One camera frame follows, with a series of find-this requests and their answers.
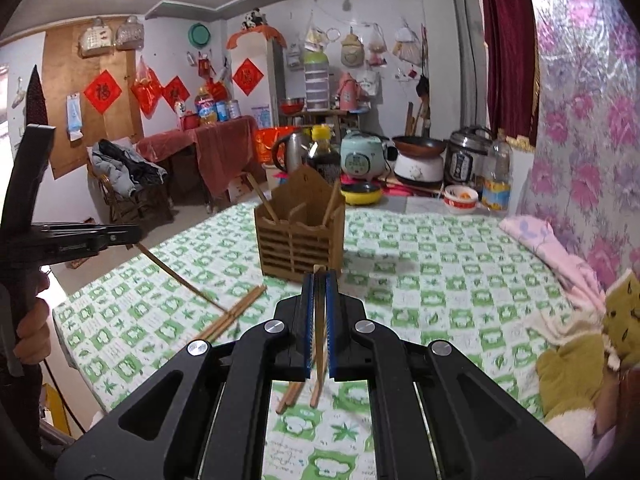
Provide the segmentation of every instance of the green and white checkered tablecloth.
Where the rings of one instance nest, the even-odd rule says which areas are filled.
[[[213,216],[153,248],[162,261],[225,306],[253,286],[267,292],[219,342],[271,319],[300,286],[260,271],[253,205]],[[340,291],[361,299],[370,319],[412,342],[450,340],[537,417],[534,369],[545,341],[526,330],[534,309],[569,310],[559,283],[533,254],[481,216],[402,215],[349,209]],[[60,338],[98,402],[110,410],[216,319],[144,256],[87,285],[54,311]],[[318,408],[270,413],[266,480],[375,478],[365,383],[327,381]],[[273,387],[272,405],[286,385]]]

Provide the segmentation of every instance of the wooden chair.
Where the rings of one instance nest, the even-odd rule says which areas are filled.
[[[147,186],[130,197],[122,196],[115,192],[109,177],[95,173],[90,155],[88,155],[86,169],[89,177],[97,182],[104,203],[109,207],[110,223],[123,224],[132,220],[142,220],[151,211],[161,212],[169,221],[174,220],[164,184]]]

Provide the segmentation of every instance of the white and red bowl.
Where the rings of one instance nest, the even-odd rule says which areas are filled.
[[[468,186],[447,186],[444,190],[444,203],[452,213],[469,214],[476,208],[478,192]]]

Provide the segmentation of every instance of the yellow bottle cap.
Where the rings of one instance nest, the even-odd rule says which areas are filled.
[[[330,140],[331,128],[328,124],[316,124],[311,129],[311,138],[313,140]]]

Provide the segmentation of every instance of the blue can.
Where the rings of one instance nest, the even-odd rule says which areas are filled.
[[[218,113],[218,120],[221,123],[229,120],[229,112],[226,109],[226,103],[224,101],[218,101],[216,103],[216,112]]]

